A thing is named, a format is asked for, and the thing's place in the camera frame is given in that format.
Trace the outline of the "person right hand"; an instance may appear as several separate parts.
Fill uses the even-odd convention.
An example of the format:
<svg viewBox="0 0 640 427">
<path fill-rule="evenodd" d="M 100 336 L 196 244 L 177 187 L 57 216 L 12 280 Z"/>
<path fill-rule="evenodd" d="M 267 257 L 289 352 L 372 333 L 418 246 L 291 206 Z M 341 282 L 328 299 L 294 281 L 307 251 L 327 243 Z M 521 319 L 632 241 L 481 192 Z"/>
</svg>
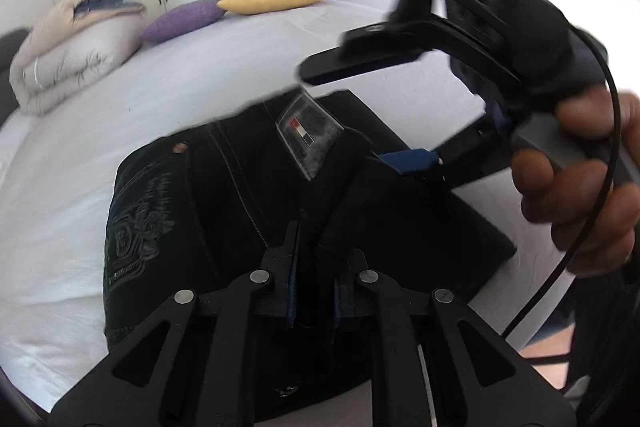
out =
<svg viewBox="0 0 640 427">
<path fill-rule="evenodd" d="M 560 104 L 556 118 L 569 132 L 587 139 L 602 138 L 614 128 L 610 92 L 605 87 L 592 87 Z M 597 159 L 561 171 L 554 171 L 550 160 L 536 150 L 520 150 L 512 159 L 512 178 L 522 194 L 523 216 L 532 223 L 549 223 L 552 242 L 559 251 L 567 251 L 576 239 L 605 173 L 605 163 Z M 568 271 L 578 277 L 596 277 L 620 269 L 631 257 L 638 223 L 638 185 L 613 188 Z"/>
</svg>

